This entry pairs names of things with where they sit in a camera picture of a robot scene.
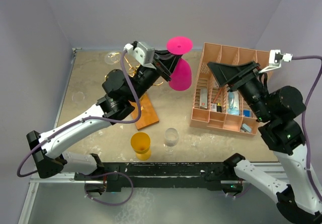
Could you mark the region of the magenta plastic goblet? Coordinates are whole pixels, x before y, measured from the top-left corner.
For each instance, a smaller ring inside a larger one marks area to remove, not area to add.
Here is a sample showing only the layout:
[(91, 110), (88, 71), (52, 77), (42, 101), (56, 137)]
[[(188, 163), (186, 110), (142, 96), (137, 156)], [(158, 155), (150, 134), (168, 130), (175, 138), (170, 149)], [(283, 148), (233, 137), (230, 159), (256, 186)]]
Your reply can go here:
[(188, 53), (193, 48), (191, 39), (185, 36), (171, 38), (166, 44), (167, 51), (180, 57), (173, 73), (169, 86), (175, 91), (185, 91), (192, 84), (192, 70), (182, 55)]

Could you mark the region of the yellow plastic goblet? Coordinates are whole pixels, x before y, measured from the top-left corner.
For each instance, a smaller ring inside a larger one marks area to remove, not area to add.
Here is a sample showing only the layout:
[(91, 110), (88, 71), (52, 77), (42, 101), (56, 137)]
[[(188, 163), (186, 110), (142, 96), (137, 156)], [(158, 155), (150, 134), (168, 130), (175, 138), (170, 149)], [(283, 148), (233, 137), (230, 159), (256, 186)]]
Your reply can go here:
[(150, 143), (149, 135), (144, 132), (138, 132), (132, 136), (130, 144), (139, 160), (146, 161), (150, 158)]

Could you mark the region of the clear wine glass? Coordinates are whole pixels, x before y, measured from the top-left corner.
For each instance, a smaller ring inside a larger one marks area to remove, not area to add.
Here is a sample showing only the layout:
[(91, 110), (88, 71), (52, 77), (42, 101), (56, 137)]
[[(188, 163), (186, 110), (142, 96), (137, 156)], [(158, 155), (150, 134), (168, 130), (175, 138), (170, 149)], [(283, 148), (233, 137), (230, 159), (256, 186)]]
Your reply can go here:
[(121, 53), (116, 51), (111, 51), (107, 53), (104, 57), (104, 61), (108, 65), (117, 64), (119, 63), (120, 59), (121, 59)]
[(179, 133), (175, 128), (168, 128), (164, 134), (164, 147), (167, 153), (171, 154), (174, 151), (174, 147), (179, 142)]

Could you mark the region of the clear wine glass front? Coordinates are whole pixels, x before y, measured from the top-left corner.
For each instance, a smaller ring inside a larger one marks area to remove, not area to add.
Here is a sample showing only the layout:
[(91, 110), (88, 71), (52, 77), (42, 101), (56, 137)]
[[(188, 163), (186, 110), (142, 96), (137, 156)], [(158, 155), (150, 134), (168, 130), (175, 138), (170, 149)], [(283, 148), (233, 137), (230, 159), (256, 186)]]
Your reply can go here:
[(174, 147), (179, 142), (179, 133), (175, 128), (168, 128), (164, 134), (164, 147), (167, 153), (171, 154), (174, 151)]

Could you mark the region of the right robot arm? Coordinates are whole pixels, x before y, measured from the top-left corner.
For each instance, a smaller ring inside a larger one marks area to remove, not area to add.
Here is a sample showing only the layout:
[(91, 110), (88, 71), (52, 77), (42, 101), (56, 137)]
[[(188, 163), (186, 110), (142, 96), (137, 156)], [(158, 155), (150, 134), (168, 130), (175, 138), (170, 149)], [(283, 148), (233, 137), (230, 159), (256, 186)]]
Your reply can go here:
[(292, 86), (269, 92), (268, 76), (254, 61), (209, 62), (208, 67), (220, 87), (241, 94), (262, 124), (261, 138), (279, 160), (288, 183), (257, 169), (240, 154), (224, 161), (224, 175), (244, 179), (261, 190), (291, 223), (321, 223), (321, 185), (308, 160), (308, 142), (295, 121), (306, 109), (301, 92)]

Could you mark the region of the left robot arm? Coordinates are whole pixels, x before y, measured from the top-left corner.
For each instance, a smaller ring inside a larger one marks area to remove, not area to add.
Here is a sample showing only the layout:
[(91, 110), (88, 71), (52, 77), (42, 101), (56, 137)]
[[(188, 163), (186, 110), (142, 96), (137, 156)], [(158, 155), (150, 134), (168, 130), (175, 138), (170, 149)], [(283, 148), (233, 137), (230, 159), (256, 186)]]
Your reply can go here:
[(97, 154), (75, 154), (68, 148), (103, 128), (116, 123), (131, 124), (141, 117), (138, 112), (132, 120), (126, 120), (134, 109), (141, 109), (139, 99), (160, 78), (171, 80), (181, 55), (167, 50), (157, 50), (150, 58), (153, 67), (140, 65), (134, 76), (129, 76), (124, 64), (123, 51), (120, 68), (110, 71), (102, 84), (105, 95), (88, 110), (69, 122), (47, 132), (31, 131), (27, 134), (30, 147), (28, 156), (36, 164), (35, 173), (46, 179), (62, 172), (75, 172), (98, 180), (104, 165)]

